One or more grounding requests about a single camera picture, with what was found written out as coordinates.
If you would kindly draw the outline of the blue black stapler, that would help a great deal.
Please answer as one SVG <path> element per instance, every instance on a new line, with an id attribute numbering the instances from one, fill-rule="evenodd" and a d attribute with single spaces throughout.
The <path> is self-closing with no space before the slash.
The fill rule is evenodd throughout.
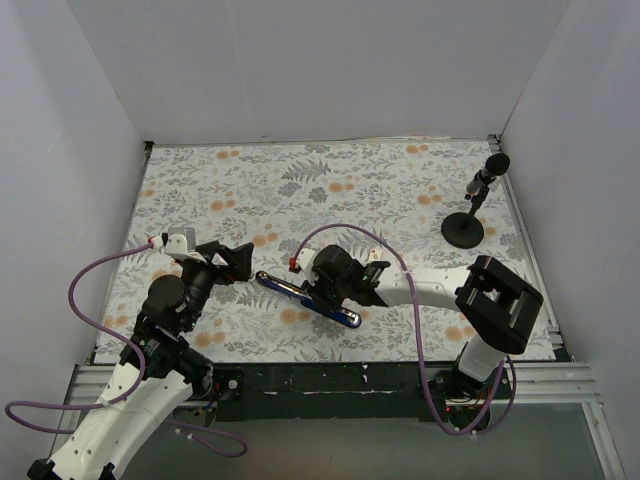
<path id="1" fill-rule="evenodd" d="M 358 313 L 342 307 L 338 310 L 330 310 L 322 307 L 301 288 L 286 282 L 285 280 L 279 279 L 265 271 L 258 271 L 256 273 L 256 280 L 264 287 L 284 294 L 291 299 L 298 300 L 301 306 L 329 318 L 347 328 L 356 329 L 361 326 L 362 318 Z"/>

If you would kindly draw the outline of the white staple box sleeve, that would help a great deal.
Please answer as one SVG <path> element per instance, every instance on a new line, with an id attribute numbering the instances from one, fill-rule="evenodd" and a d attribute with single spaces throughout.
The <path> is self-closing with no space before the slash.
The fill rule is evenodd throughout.
<path id="1" fill-rule="evenodd" d="M 369 252 L 368 261 L 369 262 L 382 261 L 383 256 L 384 256 L 384 252 L 382 249 L 373 248 Z"/>

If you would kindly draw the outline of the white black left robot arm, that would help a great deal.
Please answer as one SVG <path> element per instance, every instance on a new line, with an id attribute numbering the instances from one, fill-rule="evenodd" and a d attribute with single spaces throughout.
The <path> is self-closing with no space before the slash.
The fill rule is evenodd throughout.
<path id="1" fill-rule="evenodd" d="M 154 236 L 144 247 L 162 251 L 182 272 L 151 283 L 102 393 L 85 406 L 84 419 L 67 432 L 63 446 L 33 462 L 30 479 L 118 479 L 182 402 L 213 390 L 213 365 L 184 336 L 195 328 L 214 286 L 250 280 L 254 245 L 196 245 L 174 232 Z"/>

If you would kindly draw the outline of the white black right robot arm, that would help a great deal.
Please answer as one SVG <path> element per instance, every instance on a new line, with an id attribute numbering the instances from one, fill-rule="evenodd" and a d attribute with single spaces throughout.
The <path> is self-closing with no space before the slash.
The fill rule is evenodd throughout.
<path id="1" fill-rule="evenodd" d="M 468 267 L 409 270 L 388 261 L 362 264 L 337 245 L 303 249 L 290 262 L 315 306 L 337 312 L 346 300 L 361 306 L 426 306 L 458 311 L 475 330 L 453 367 L 454 389 L 475 397 L 508 355 L 526 350 L 543 305 L 542 294 L 499 260 L 480 255 Z"/>

